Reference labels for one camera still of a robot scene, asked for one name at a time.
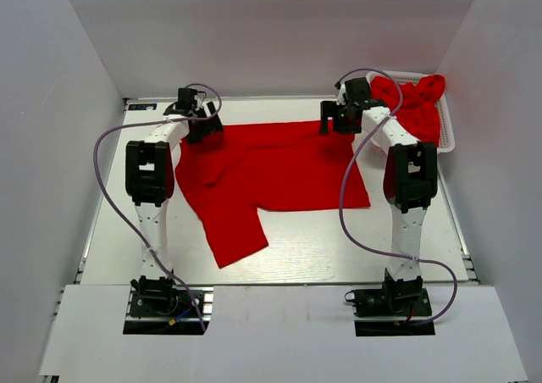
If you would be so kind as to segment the red t-shirt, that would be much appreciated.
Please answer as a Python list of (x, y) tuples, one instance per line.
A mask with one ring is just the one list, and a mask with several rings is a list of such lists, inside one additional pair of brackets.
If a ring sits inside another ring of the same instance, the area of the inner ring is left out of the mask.
[(317, 121), (227, 125), (180, 143), (175, 178), (216, 264), (224, 268), (268, 246), (259, 210), (369, 208), (352, 134), (319, 134)]

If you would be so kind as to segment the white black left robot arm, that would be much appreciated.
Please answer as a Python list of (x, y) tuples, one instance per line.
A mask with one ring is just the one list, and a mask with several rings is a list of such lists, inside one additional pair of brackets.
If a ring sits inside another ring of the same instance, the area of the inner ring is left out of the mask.
[(167, 211), (174, 195), (181, 142), (200, 141), (222, 129), (221, 105), (206, 100), (209, 92), (214, 90), (204, 84), (182, 86), (150, 134), (128, 142), (125, 148), (125, 190), (135, 206), (134, 228), (141, 238), (141, 276), (132, 286), (138, 302), (159, 315), (173, 313), (181, 298), (175, 288), (179, 281), (169, 260), (167, 237)]

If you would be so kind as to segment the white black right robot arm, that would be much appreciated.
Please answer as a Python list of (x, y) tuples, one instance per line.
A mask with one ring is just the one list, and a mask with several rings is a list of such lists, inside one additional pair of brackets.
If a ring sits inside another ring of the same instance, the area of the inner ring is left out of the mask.
[(320, 133), (366, 131), (386, 155), (383, 192), (392, 215), (391, 250), (379, 289), (355, 290), (351, 303), (360, 318), (410, 317), (423, 304), (418, 257), (424, 217), (437, 193), (437, 147), (411, 134), (387, 104), (372, 97), (364, 78), (338, 81), (335, 101), (320, 106)]

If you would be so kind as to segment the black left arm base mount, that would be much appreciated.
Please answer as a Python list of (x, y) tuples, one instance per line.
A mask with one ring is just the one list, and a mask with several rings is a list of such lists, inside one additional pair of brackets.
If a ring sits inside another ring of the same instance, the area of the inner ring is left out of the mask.
[(127, 336), (202, 336), (213, 310), (213, 289), (130, 283), (123, 333)]

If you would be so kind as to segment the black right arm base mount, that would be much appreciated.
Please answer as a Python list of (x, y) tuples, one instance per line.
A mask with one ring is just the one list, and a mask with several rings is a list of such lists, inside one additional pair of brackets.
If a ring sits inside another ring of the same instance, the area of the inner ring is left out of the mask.
[(356, 337), (434, 336), (429, 294), (393, 299), (383, 288), (349, 290), (345, 302), (353, 307)]

